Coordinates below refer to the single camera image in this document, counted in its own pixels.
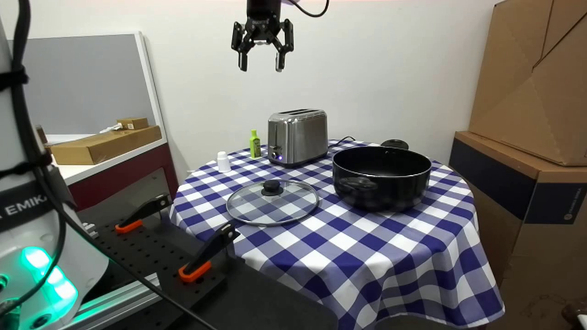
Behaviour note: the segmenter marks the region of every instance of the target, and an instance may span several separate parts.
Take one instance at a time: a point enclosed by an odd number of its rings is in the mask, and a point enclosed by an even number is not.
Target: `round table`
[[[345,142],[297,169],[248,149],[229,154],[232,170],[211,161],[179,187],[171,220],[205,241],[227,221],[226,200],[268,179],[312,185],[319,206],[302,221],[256,227],[236,221],[236,255],[335,312],[339,329],[369,329],[388,316],[415,315],[458,327],[491,322],[505,309],[479,241],[473,194],[458,174],[433,161],[422,203],[402,213],[368,213],[340,200],[332,156]]]

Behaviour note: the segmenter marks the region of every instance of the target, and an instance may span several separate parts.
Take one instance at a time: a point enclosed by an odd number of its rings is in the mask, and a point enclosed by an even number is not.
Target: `stainless steel toaster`
[[[267,148],[269,161],[296,167],[328,152],[326,112],[299,109],[269,117]]]

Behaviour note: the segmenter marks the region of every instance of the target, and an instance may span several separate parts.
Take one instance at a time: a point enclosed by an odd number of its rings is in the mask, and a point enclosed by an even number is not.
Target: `lid handle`
[[[281,195],[284,189],[281,187],[281,183],[278,180],[267,180],[263,182],[263,190],[261,194],[264,196],[277,196]]]

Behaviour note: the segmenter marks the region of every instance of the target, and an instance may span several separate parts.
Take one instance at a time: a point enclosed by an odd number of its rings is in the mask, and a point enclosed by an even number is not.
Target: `orange clamp piece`
[[[192,283],[193,281],[197,280],[199,277],[204,275],[212,267],[212,263],[210,261],[206,261],[202,266],[200,266],[191,274],[184,273],[186,267],[187,264],[180,268],[180,278],[185,283]]]
[[[114,228],[116,229],[117,233],[126,234],[128,232],[131,232],[131,231],[141,227],[142,225],[143,225],[143,220],[137,220],[131,224],[125,225],[124,227],[116,225]]]

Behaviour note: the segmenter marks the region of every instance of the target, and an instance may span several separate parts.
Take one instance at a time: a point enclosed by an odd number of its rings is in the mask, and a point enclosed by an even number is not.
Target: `white wall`
[[[447,162],[454,131],[468,126],[497,0],[332,1],[318,19],[283,6],[295,51],[282,73],[269,46],[239,71],[230,39],[245,0],[31,0],[30,36],[142,31],[180,180],[219,150],[247,147],[250,129],[265,142],[271,113],[301,107],[327,111],[331,138],[400,138]],[[0,2],[8,34],[16,4]]]

